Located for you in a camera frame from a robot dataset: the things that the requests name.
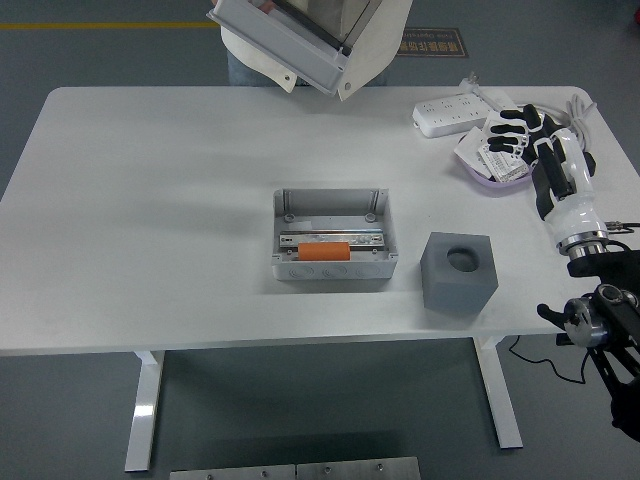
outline white power strip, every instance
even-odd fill
[[[504,110],[517,108],[502,90],[482,89],[482,95],[489,97]],[[468,132],[473,127],[482,128],[492,110],[489,104],[475,93],[465,93],[418,103],[413,109],[413,120],[415,126],[426,137],[436,138]]]

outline metal panel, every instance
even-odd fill
[[[420,480],[416,457],[298,465],[297,480]]]
[[[131,422],[127,460],[124,466],[125,472],[139,472],[149,469],[158,393],[164,364],[164,351],[136,352],[136,355],[142,361],[142,365],[136,407]]]
[[[473,343],[482,372],[482,380],[489,399],[493,424],[496,427],[500,448],[522,448],[522,438],[511,397],[500,366],[496,345],[503,337],[476,337]]]
[[[171,472],[169,480],[296,480],[295,465]]]

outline orange object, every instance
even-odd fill
[[[349,242],[299,243],[298,260],[307,262],[351,260]]]

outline white robotic arm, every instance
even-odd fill
[[[538,213],[550,224],[559,253],[569,257],[569,274],[601,281],[594,292],[570,299],[563,312],[540,304],[538,313],[566,332],[558,336],[558,344],[587,349],[611,394],[613,426],[640,441],[640,363],[630,353],[640,354],[640,251],[609,240],[607,224],[593,208],[595,165],[588,168],[572,132],[532,105],[501,116],[506,125],[492,127],[498,135],[489,140],[491,149],[519,149],[529,163],[537,162],[533,181]],[[510,120],[519,122],[510,125]],[[622,250],[610,252],[608,244]],[[618,379],[605,352],[633,376],[632,381]]]

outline black cable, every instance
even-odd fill
[[[584,366],[587,363],[587,358],[589,358],[589,352],[584,354],[584,358],[582,359],[582,365],[580,365],[580,378],[581,379],[580,380],[574,380],[572,378],[567,378],[567,377],[564,377],[564,376],[560,375],[558,373],[558,370],[556,370],[555,364],[551,360],[549,360],[548,358],[543,358],[542,360],[531,360],[531,359],[523,357],[519,353],[514,352],[513,348],[518,344],[519,341],[520,341],[520,335],[518,335],[518,337],[516,338],[516,341],[513,342],[513,345],[511,345],[509,347],[509,351],[511,353],[513,353],[516,357],[518,357],[520,360],[524,360],[525,362],[536,363],[536,364],[537,363],[549,363],[549,364],[551,364],[551,368],[553,368],[553,373],[555,373],[558,378],[561,378],[565,382],[577,383],[578,385],[585,385],[587,383],[587,381],[584,378]]]
[[[615,245],[616,247],[620,247],[621,249],[626,250],[627,252],[631,251],[631,248],[629,247],[629,245],[627,245],[626,243],[619,242],[617,240],[609,240],[607,242],[607,247],[609,245]]]
[[[609,235],[624,235],[635,233],[634,228],[640,228],[640,223],[605,222],[609,227]]]

